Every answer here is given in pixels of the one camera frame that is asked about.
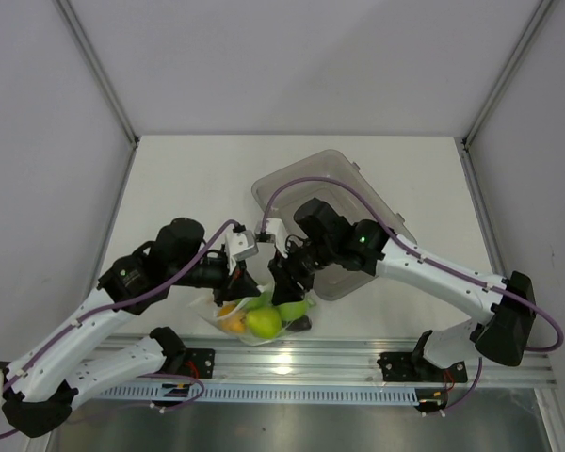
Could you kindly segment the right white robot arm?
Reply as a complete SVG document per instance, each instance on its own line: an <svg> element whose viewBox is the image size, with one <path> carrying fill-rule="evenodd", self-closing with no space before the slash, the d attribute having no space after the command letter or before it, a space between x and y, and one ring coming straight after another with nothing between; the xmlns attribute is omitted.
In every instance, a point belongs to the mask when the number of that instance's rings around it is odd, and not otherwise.
<svg viewBox="0 0 565 452"><path fill-rule="evenodd" d="M506 279L454 265L375 220L349 223L317 198L304 203L294 221L305 235L297 245L289 243L278 218L265 219L260 227L261 236L273 240L276 247L268 263L275 304L301 300L312 289L316 272L337 265L404 283L468 315L458 325L420 336L410 355L412 372L418 378L434 379L472 358L507 367L521 364L536 317L526 275L515 272Z"/></svg>

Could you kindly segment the orange toy fruit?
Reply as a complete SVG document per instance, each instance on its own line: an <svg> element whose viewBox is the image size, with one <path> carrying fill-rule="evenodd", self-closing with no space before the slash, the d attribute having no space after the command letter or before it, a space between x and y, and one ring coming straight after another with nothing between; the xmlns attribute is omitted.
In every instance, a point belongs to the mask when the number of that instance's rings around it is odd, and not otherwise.
<svg viewBox="0 0 565 452"><path fill-rule="evenodd" d="M218 326L226 332L245 333L245 311L234 304L224 305L218 311Z"/></svg>

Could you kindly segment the clear dotted zip top bag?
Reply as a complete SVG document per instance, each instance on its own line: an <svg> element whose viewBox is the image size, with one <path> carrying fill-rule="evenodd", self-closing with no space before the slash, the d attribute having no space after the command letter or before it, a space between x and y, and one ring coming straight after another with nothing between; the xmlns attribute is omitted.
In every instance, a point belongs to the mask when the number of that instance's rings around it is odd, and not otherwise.
<svg viewBox="0 0 565 452"><path fill-rule="evenodd" d="M260 346L310 331L316 302L302 301L275 306L273 283L259 286L260 295L217 306L212 295L203 295L189 307L206 323L248 346Z"/></svg>

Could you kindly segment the purple toy eggplant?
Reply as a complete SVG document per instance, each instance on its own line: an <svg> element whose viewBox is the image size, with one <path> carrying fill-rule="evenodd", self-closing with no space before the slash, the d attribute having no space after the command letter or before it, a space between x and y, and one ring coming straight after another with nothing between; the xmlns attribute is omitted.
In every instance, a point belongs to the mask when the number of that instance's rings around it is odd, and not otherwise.
<svg viewBox="0 0 565 452"><path fill-rule="evenodd" d="M287 329L289 331L294 331L294 332L309 331L311 328L312 328L312 321L311 318L307 315L304 315L296 320L293 320L287 325Z"/></svg>

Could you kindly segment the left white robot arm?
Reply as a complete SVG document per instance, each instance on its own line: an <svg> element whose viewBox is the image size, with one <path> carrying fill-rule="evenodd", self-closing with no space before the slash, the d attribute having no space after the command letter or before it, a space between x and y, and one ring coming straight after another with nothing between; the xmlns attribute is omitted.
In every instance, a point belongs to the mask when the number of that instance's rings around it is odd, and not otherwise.
<svg viewBox="0 0 565 452"><path fill-rule="evenodd" d="M210 239L204 235L198 221L174 219L156 239L117 259L42 342L16 360L0 362L0 414L11 434L49 433L88 400L131 379L199 376L191 350L169 327L107 358L91 361L88 355L166 299L175 285L210 289L218 302L258 294L245 264L258 251L254 233L228 220Z"/></svg>

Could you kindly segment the green toy apple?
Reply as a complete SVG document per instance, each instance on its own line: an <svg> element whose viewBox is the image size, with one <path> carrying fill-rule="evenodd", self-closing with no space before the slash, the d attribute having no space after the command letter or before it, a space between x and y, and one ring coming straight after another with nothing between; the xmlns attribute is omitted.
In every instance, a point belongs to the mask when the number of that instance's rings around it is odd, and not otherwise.
<svg viewBox="0 0 565 452"><path fill-rule="evenodd" d="M287 302L277 307L280 318L284 322L293 322L304 315L309 309L309 303L306 300Z"/></svg>

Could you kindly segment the green bumpy toy guava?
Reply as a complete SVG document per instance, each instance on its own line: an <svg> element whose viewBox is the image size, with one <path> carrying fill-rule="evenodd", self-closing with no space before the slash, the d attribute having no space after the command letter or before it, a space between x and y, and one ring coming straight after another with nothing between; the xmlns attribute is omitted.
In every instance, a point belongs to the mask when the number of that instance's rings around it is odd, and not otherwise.
<svg viewBox="0 0 565 452"><path fill-rule="evenodd" d="M252 311L263 307L268 307L271 305L272 295L273 293L271 291L266 290L265 292L262 292L258 297L247 298L242 308L245 311Z"/></svg>

